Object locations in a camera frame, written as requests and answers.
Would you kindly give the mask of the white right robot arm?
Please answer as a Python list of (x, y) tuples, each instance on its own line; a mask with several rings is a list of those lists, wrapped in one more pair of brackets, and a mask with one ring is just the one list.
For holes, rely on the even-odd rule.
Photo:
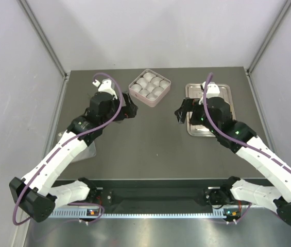
[(179, 123), (184, 123), (191, 113), (189, 123), (202, 125), (217, 141), (259, 171), (271, 186), (265, 187), (230, 177), (221, 190), (221, 198), (231, 204), (247, 201), (276, 213), (291, 226), (291, 167), (282, 161), (247, 124), (233, 119), (230, 105), (220, 97), (200, 99), (184, 98), (175, 111)]

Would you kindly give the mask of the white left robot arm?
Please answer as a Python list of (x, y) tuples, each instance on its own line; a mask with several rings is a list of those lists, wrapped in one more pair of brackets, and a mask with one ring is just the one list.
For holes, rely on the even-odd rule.
[(96, 93), (89, 107), (72, 120), (47, 156), (22, 178), (14, 177), (10, 181), (9, 189), (16, 208), (36, 222), (42, 222), (61, 206), (96, 201), (95, 186), (86, 178), (61, 186), (54, 186), (54, 183), (77, 155), (102, 135), (109, 123), (136, 117), (138, 107), (130, 95), (123, 93), (122, 97), (120, 100), (110, 93)]

